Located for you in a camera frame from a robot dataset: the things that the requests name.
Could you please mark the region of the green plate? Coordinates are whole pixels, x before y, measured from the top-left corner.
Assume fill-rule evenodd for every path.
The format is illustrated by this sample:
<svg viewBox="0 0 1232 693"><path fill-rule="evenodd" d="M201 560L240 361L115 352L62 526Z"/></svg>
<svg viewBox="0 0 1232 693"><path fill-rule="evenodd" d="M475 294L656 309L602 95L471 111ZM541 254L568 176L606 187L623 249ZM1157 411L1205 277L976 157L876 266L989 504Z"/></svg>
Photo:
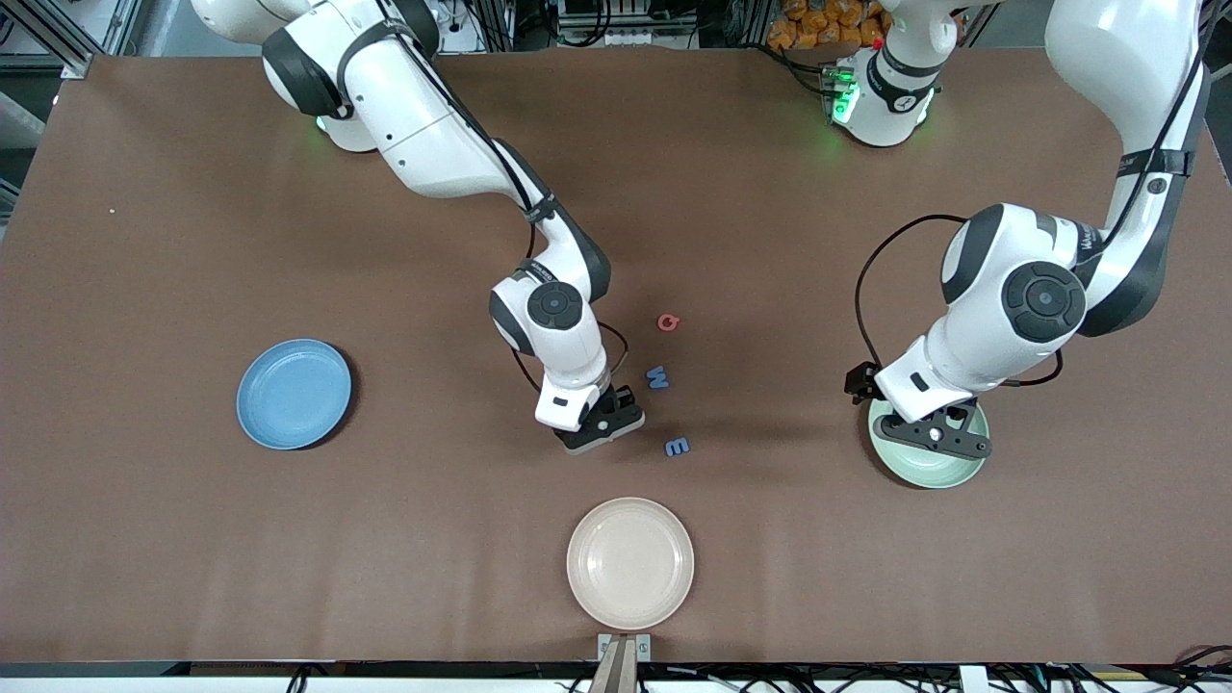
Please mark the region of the green plate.
<svg viewBox="0 0 1232 693"><path fill-rule="evenodd" d="M983 411L977 400L965 400L958 404L977 404ZM876 456L885 465L885 469L888 469L890 474L894 474L894 476L902 478L907 485L923 490L950 490L973 478L983 469L983 465L986 465L988 459L963 460L949 457L941 455L941 453L928 453L915 448L907 448L907 445L876 439L872 434L872 418L876 414L888 414L890 412L899 414L887 400L872 400L871 404L869 404L867 414L869 438Z"/></svg>

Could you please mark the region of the beige plate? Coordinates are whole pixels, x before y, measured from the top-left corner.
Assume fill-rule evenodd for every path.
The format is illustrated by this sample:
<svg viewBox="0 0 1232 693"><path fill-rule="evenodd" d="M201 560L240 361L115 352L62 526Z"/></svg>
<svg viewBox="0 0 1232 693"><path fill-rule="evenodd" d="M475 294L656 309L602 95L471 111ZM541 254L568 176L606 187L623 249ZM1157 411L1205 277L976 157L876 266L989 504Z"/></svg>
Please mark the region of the beige plate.
<svg viewBox="0 0 1232 693"><path fill-rule="evenodd" d="M678 614L696 555L681 518L654 499L602 501L572 531L565 571L577 605L602 626L646 631Z"/></svg>

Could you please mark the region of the blue plate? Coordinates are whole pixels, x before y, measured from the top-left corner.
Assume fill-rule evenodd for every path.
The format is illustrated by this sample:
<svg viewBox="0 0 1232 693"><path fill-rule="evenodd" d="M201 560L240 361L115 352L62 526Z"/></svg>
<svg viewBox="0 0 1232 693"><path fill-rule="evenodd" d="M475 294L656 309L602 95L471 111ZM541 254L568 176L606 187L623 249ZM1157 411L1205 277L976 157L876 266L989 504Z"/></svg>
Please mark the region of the blue plate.
<svg viewBox="0 0 1232 693"><path fill-rule="evenodd" d="M354 376L335 346L294 339L269 346L243 374L235 395L241 432L269 450L303 450L347 416Z"/></svg>

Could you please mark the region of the orange snack bags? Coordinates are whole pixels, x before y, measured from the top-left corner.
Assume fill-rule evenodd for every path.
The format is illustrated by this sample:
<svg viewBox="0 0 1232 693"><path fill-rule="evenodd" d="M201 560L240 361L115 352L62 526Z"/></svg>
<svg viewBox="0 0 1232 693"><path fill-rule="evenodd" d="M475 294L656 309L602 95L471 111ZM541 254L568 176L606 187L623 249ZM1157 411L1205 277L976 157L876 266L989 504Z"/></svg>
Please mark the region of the orange snack bags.
<svg viewBox="0 0 1232 693"><path fill-rule="evenodd" d="M819 44L880 47L894 16L880 0L776 0L764 43L774 51Z"/></svg>

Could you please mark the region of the aluminium frame profile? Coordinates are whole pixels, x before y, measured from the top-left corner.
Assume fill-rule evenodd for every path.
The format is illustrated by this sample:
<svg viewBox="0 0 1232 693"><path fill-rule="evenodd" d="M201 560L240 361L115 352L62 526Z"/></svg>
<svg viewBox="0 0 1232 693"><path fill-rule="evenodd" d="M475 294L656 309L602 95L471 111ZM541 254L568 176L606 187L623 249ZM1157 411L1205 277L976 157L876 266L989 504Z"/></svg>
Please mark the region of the aluminium frame profile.
<svg viewBox="0 0 1232 693"><path fill-rule="evenodd" d="M62 62L62 79L87 78L92 57L103 53L101 44L54 0L0 0L0 10Z"/></svg>

